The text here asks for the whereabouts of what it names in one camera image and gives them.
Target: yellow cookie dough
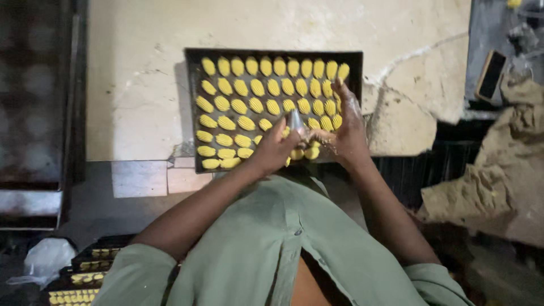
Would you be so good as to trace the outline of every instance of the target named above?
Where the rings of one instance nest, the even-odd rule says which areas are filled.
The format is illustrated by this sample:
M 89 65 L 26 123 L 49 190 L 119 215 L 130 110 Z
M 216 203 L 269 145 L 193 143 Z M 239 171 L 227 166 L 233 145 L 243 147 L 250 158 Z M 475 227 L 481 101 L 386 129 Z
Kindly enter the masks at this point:
M 248 107 L 240 99 L 234 99 L 231 101 L 231 107 L 235 112 L 241 115 L 245 115 L 248 112 Z
M 230 169 L 230 168 L 236 167 L 241 162 L 242 160 L 240 159 L 240 157 L 235 157 L 235 158 L 228 158 L 226 160 L 222 160 L 220 165 L 221 165 L 221 168 Z
M 249 99 L 249 108 L 257 114 L 260 114 L 263 112 L 263 103 L 257 98 L 251 98 Z
M 238 149 L 238 156 L 241 158 L 249 158 L 253 154 L 253 150 L 248 148 L 240 148 Z
M 208 115 L 200 115 L 199 122 L 200 122 L 201 125 L 203 125 L 205 127 L 210 127 L 210 128 L 216 128 L 217 127 L 217 122 L 215 122 L 215 120 L 213 120 Z
M 319 84 L 319 81 L 314 78 L 310 81 L 310 94 L 312 94 L 314 98 L 317 98 L 321 95 L 321 86 Z
M 238 118 L 238 125 L 246 131 L 253 131 L 255 129 L 255 123 L 253 123 L 253 120 L 246 116 L 240 116 Z
M 288 78 L 281 79 L 281 89 L 283 89 L 283 92 L 289 96 L 295 93 L 293 82 L 291 82 L 291 80 Z
M 258 97 L 262 97 L 264 95 L 264 86 L 261 81 L 254 78 L 251 80 L 249 85 L 251 86 L 251 91 L 253 91 L 253 94 Z
M 319 156 L 319 149 L 315 147 L 304 150 L 304 156 L 309 160 L 315 160 Z
M 307 99 L 298 99 L 296 103 L 299 105 L 299 111 L 301 114 L 308 115 L 310 113 L 310 103 Z
M 332 100 L 327 100 L 327 102 L 325 102 L 325 112 L 329 116 L 336 114 L 336 103 Z
M 196 151 L 198 152 L 200 156 L 204 156 L 204 157 L 212 157 L 215 155 L 215 149 L 207 145 L 202 145 L 196 148 Z
M 245 97 L 248 95 L 248 87 L 245 85 L 245 82 L 242 81 L 241 79 L 237 79 L 234 82 L 234 90 L 236 90 L 236 93 L 242 97 Z
M 295 77 L 299 74 L 299 67 L 300 67 L 299 62 L 297 62 L 296 59 L 292 58 L 287 63 L 287 72 L 289 73 L 290 76 Z
M 232 145 L 232 137 L 226 134 L 219 134 L 215 136 L 215 142 L 222 146 L 231 146 Z
M 321 130 L 321 127 L 319 125 L 319 121 L 317 121 L 316 119 L 314 119 L 312 117 L 308 118 L 308 126 L 312 130 Z
M 321 128 L 325 131 L 331 132 L 333 130 L 331 118 L 327 116 L 323 116 L 320 119 L 321 122 Z
M 277 116 L 280 114 L 280 107 L 278 106 L 277 102 L 274 100 L 267 101 L 267 110 L 272 115 Z
M 234 122 L 232 122 L 232 120 L 229 119 L 227 116 L 220 116 L 217 119 L 217 123 L 220 127 L 228 131 L 234 131 L 236 129 L 236 124 L 234 124 Z
M 331 81 L 329 81 L 328 79 L 324 80 L 322 89 L 323 89 L 323 95 L 325 97 L 327 97 L 327 98 L 332 97 Z
M 234 138 L 234 142 L 242 148 L 249 148 L 249 146 L 251 146 L 251 138 L 242 134 L 236 135 Z
M 219 87 L 219 90 L 227 96 L 232 95 L 232 87 L 231 84 L 225 79 L 224 77 L 220 77 L 217 80 L 217 86 Z
M 202 89 L 204 89 L 205 92 L 212 96 L 215 95 L 215 93 L 217 92 L 215 87 L 213 87 L 213 85 L 207 80 L 202 81 Z
M 293 161 L 301 160 L 304 157 L 304 151 L 302 149 L 292 150 L 291 153 L 289 154 L 289 157 Z
M 224 160 L 229 158 L 234 158 L 236 156 L 236 150 L 233 149 L 219 149 L 217 151 L 217 156 Z
M 272 62 L 268 56 L 261 58 L 261 72 L 265 76 L 270 76 L 272 74 Z
M 309 77 L 312 73 L 312 61 L 309 59 L 305 59 L 302 61 L 302 64 L 300 64 L 300 74 L 302 74 L 303 77 Z
M 231 59 L 231 70 L 235 76 L 241 76 L 244 73 L 244 62 L 239 57 Z
M 278 76 L 285 74 L 285 61 L 279 56 L 274 59 L 274 73 Z
M 322 116 L 325 112 L 325 108 L 323 107 L 323 102 L 321 100 L 315 100 L 313 101 L 313 107 L 312 107 L 313 113 L 317 116 Z
M 323 71 L 325 70 L 325 63 L 318 59 L 313 63 L 313 76 L 316 78 L 323 77 Z
M 257 71 L 259 70 L 259 64 L 253 56 L 250 56 L 245 59 L 245 68 L 249 74 L 251 74 L 252 76 L 256 76 Z
M 343 63 L 342 65 L 340 65 L 340 67 L 338 68 L 338 77 L 344 81 L 345 78 L 348 77 L 348 74 L 349 74 L 349 66 L 346 64 L 346 63 Z
M 259 120 L 259 127 L 266 132 L 269 128 L 272 127 L 272 123 L 270 123 L 268 119 L 263 118 Z
M 277 97 L 280 95 L 280 86 L 278 86 L 277 81 L 275 79 L 269 79 L 268 80 L 268 92 L 274 97 Z
M 335 130 L 339 129 L 342 125 L 342 116 L 339 114 L 336 114 L 332 117 L 332 127 L 335 128 Z
M 334 60 L 329 61 L 327 63 L 327 70 L 326 70 L 327 78 L 329 80 L 332 81 L 335 79 L 336 70 L 338 70 L 338 64 Z
M 212 60 L 207 57 L 202 58 L 202 68 L 204 68 L 204 71 L 209 76 L 213 76 L 215 74 L 215 65 L 213 64 Z
M 286 99 L 283 101 L 283 110 L 289 112 L 292 109 L 295 109 L 295 103 L 291 99 Z
M 308 93 L 308 85 L 306 85 L 306 81 L 304 81 L 303 78 L 298 79 L 295 82 L 296 86 L 296 92 L 299 93 L 299 95 L 304 96 Z
M 213 135 L 206 131 L 197 131 L 196 137 L 202 142 L 212 142 L 213 140 Z
M 215 104 L 215 107 L 222 112 L 226 112 L 229 108 L 231 108 L 227 98 L 223 96 L 215 97 L 215 99 L 213 99 L 213 103 Z
M 228 59 L 224 57 L 220 57 L 217 61 L 217 68 L 219 69 L 219 73 L 222 76 L 228 76 L 229 74 L 231 74 L 231 65 L 228 62 Z
M 213 112 L 213 105 L 201 96 L 196 97 L 196 105 L 206 113 Z
M 219 160 L 216 160 L 214 158 L 210 158 L 210 159 L 202 161 L 202 167 L 204 169 L 208 169 L 208 170 L 215 169 L 215 168 L 219 167 L 219 163 L 220 163 Z
M 255 138 L 253 138 L 253 142 L 258 145 L 259 142 L 261 142 L 261 139 L 263 139 L 263 136 L 262 135 L 257 135 L 257 136 L 255 136 Z

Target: shirt sleeve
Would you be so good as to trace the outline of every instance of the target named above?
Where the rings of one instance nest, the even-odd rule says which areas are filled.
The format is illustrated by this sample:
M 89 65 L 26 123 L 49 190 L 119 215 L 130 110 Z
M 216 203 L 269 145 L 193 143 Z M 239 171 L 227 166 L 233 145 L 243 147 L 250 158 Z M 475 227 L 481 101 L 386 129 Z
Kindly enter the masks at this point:
M 144 244 L 119 251 L 93 305 L 160 305 L 177 262 Z
M 430 305 L 474 306 L 448 269 L 437 264 L 418 264 L 404 268 L 421 297 Z

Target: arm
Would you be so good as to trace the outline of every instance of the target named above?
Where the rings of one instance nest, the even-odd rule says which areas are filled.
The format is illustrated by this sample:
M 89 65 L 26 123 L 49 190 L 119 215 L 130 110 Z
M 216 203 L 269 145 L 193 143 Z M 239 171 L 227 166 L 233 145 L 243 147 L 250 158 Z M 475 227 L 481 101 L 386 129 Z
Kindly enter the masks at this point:
M 372 162 L 355 95 L 338 79 L 333 89 L 342 99 L 343 124 L 336 134 L 318 132 L 318 137 L 333 147 L 338 162 L 355 182 L 370 234 L 403 266 L 440 264 Z
M 296 131 L 282 140 L 285 125 L 285 118 L 281 118 L 248 160 L 162 214 L 131 244 L 146 244 L 165 251 L 176 260 L 183 258 L 244 187 L 285 164 L 300 140 Z

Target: plastic bag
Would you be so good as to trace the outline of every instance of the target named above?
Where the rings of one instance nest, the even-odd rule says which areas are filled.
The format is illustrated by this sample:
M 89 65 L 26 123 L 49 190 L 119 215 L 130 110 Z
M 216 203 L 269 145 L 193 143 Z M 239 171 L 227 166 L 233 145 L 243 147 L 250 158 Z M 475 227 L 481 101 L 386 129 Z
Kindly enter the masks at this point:
M 12 277 L 6 281 L 8 285 L 36 283 L 40 290 L 50 282 L 59 278 L 59 270 L 70 266 L 76 251 L 66 239 L 45 238 L 38 242 L 24 260 L 25 276 Z

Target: cookie dough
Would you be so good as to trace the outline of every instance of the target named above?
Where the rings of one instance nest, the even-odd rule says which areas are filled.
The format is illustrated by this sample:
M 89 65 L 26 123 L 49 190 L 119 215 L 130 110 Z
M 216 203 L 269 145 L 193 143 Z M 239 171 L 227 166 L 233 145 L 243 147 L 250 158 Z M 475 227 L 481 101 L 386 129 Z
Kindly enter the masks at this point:
M 261 72 L 265 76 L 270 76 L 272 74 L 272 62 L 268 56 L 261 58 Z
M 219 58 L 219 60 L 217 61 L 217 68 L 219 69 L 219 73 L 222 76 L 228 76 L 229 74 L 231 74 L 231 65 L 228 62 L 228 59 L 226 59 L 225 57 Z
M 209 76 L 213 76 L 215 74 L 215 65 L 213 64 L 212 60 L 207 57 L 202 58 L 202 68 L 204 68 L 204 71 Z
M 204 157 L 212 157 L 212 156 L 215 155 L 215 149 L 212 148 L 211 146 L 207 146 L 207 145 L 202 145 L 202 146 L 196 148 L 196 152 L 200 156 L 204 156 Z
M 217 119 L 217 123 L 220 127 L 228 131 L 234 131 L 236 129 L 236 124 L 234 124 L 234 122 L 232 122 L 232 120 L 229 119 L 227 116 L 220 116 Z
M 299 67 L 299 62 L 296 59 L 292 58 L 287 63 L 287 73 L 289 73 L 290 76 L 295 77 L 299 74 Z
M 238 156 L 241 158 L 249 158 L 253 154 L 253 150 L 248 148 L 240 148 L 238 149 Z
M 334 60 L 330 60 L 327 63 L 327 69 L 326 69 L 327 78 L 329 80 L 332 81 L 335 79 L 336 70 L 338 70 L 338 64 Z
M 310 103 L 308 102 L 307 99 L 305 98 L 298 99 L 296 104 L 299 105 L 299 111 L 301 114 L 308 115 L 310 113 Z
M 219 149 L 217 151 L 217 156 L 224 160 L 229 158 L 234 158 L 236 156 L 236 150 L 233 149 Z
M 269 99 L 267 101 L 267 110 L 272 115 L 279 115 L 280 114 L 280 107 L 278 106 L 277 102 L 275 100 Z
M 238 134 L 234 137 L 234 142 L 242 148 L 249 148 L 251 146 L 251 138 Z
M 321 95 L 321 85 L 319 84 L 319 81 L 315 78 L 310 81 L 310 94 L 312 94 L 314 98 L 317 98 Z
M 235 76 L 241 76 L 244 73 L 244 62 L 239 57 L 231 59 L 231 70 Z
M 215 107 L 217 107 L 217 109 L 222 112 L 226 112 L 227 110 L 231 108 L 227 98 L 223 96 L 215 97 L 215 99 L 213 99 L 213 103 L 215 104 Z
M 250 56 L 245 59 L 245 68 L 249 74 L 251 74 L 252 76 L 256 76 L 257 71 L 259 70 L 259 64 L 253 56 Z
M 274 73 L 278 76 L 285 74 L 285 61 L 279 56 L 274 59 Z
M 205 127 L 209 127 L 209 128 L 216 128 L 217 127 L 217 122 L 215 122 L 215 120 L 213 120 L 208 115 L 200 115 L 199 122 L 200 122 L 201 125 L 203 125 Z
M 313 63 L 313 76 L 316 78 L 323 77 L 323 71 L 325 70 L 325 63 L 323 60 L 318 59 Z
M 295 109 L 295 103 L 291 99 L 285 99 L 283 101 L 283 110 L 285 112 L 290 112 L 292 109 Z
M 224 77 L 220 77 L 217 80 L 217 86 L 219 87 L 219 90 L 227 96 L 232 95 L 232 87 L 231 84 L 225 79 Z
M 251 86 L 251 91 L 253 91 L 253 94 L 258 97 L 262 97 L 264 95 L 264 86 L 261 81 L 254 78 L 251 80 L 249 85 Z
M 196 105 L 206 113 L 213 112 L 213 105 L 201 96 L 196 97 Z
M 242 81 L 241 79 L 237 79 L 234 82 L 234 90 L 236 90 L 236 93 L 242 97 L 245 97 L 248 95 L 248 87 L 245 85 L 245 82 Z
M 291 80 L 288 78 L 281 79 L 281 89 L 283 89 L 283 92 L 289 96 L 295 93 L 293 82 L 291 82 Z
M 215 168 L 219 167 L 219 163 L 220 163 L 219 160 L 216 160 L 214 158 L 210 158 L 210 159 L 202 161 L 202 167 L 204 169 L 211 170 L 211 169 L 215 169 Z
M 219 134 L 215 136 L 215 142 L 217 142 L 219 145 L 222 145 L 222 146 L 231 146 L 232 137 L 226 134 Z
M 257 114 L 260 114 L 263 112 L 263 103 L 257 98 L 251 98 L 249 99 L 249 108 Z
M 212 96 L 217 92 L 215 87 L 213 87 L 213 85 L 207 80 L 202 81 L 202 89 L 204 89 L 207 94 Z
M 240 99 L 234 99 L 231 101 L 231 107 L 240 115 L 245 115 L 248 112 L 248 107 Z
M 206 131 L 197 131 L 196 137 L 202 142 L 212 142 L 213 140 L 213 135 Z
M 253 120 L 246 116 L 240 116 L 238 118 L 238 125 L 246 131 L 253 131 L 255 129 L 255 123 Z
M 296 92 L 299 93 L 301 96 L 305 96 L 308 93 L 308 85 L 306 85 L 306 81 L 304 81 L 303 78 L 298 79 L 295 82 L 296 86 Z
M 300 64 L 300 74 L 302 74 L 303 77 L 307 78 L 312 73 L 312 61 L 309 59 L 305 59 L 302 61 L 302 64 Z

